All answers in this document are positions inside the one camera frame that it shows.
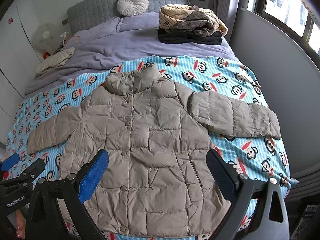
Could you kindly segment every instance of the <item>white wardrobe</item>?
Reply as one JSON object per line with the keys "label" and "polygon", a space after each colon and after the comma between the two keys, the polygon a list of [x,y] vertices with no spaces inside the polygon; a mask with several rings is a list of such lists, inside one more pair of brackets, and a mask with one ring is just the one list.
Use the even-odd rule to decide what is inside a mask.
{"label": "white wardrobe", "polygon": [[0,141],[5,145],[25,88],[40,63],[14,2],[0,21]]}

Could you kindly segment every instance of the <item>black folded garment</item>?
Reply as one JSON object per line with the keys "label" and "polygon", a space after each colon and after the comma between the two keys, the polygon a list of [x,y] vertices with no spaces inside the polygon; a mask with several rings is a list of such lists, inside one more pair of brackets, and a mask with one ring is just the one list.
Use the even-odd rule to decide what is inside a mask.
{"label": "black folded garment", "polygon": [[193,32],[172,31],[171,33],[167,33],[164,29],[159,28],[158,38],[162,43],[167,44],[195,42],[199,44],[221,45],[222,43],[221,32],[214,32],[212,35],[207,37],[200,37],[195,35]]}

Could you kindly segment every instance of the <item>puffer jacket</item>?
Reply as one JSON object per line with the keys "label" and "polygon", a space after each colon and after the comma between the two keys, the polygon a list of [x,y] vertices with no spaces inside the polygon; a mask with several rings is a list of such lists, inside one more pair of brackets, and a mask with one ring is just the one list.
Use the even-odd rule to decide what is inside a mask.
{"label": "puffer jacket", "polygon": [[208,131],[280,138],[268,108],[213,91],[194,93],[161,78],[152,63],[109,74],[79,107],[32,131],[28,152],[68,140],[63,179],[106,149],[108,168],[84,204],[97,226],[131,236],[186,237],[214,231],[230,206],[206,166]]}

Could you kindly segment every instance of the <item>bed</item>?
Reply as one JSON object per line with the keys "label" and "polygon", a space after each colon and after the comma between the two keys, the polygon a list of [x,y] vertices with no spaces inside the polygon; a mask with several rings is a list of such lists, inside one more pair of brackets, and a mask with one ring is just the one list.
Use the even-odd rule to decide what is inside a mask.
{"label": "bed", "polygon": [[[189,4],[189,0],[149,0],[149,7],[141,16],[119,19],[116,34],[99,36],[103,24],[121,16],[116,10],[116,1],[85,0],[68,9],[70,28],[75,37],[70,39],[66,48],[75,47],[75,53],[64,66],[41,75],[27,87],[28,99],[19,105],[8,135],[7,155],[20,155],[20,162],[10,169],[8,178],[19,176],[34,160],[42,158],[46,168],[40,177],[57,179],[65,143],[29,155],[28,135],[39,123],[65,107],[78,106],[103,83],[109,72],[131,71],[155,62],[161,76],[183,83],[196,92],[212,90],[268,107],[261,92],[263,88],[260,90],[254,73],[239,62],[225,39],[221,46],[163,44],[158,40],[156,19],[160,7],[170,3]],[[87,30],[90,30],[89,37],[85,37]],[[290,177],[282,140],[226,138],[214,133],[210,137],[217,152],[238,173],[244,172],[251,179],[264,181],[276,178],[283,197],[297,184]],[[252,200],[240,229],[249,225],[255,205],[256,201]],[[67,227],[70,232],[77,233],[69,221]],[[105,234],[109,239],[132,238]],[[207,239],[209,236],[190,239]]]}

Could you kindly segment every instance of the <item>gray upholstered headboard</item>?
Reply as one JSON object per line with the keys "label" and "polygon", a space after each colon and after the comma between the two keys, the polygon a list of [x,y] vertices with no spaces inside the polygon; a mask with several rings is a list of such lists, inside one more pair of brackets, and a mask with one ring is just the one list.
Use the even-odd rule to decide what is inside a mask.
{"label": "gray upholstered headboard", "polygon": [[[87,30],[114,17],[121,16],[117,10],[118,0],[84,0],[67,11],[72,34]],[[146,12],[159,12],[165,4],[189,4],[189,0],[149,0]]]}

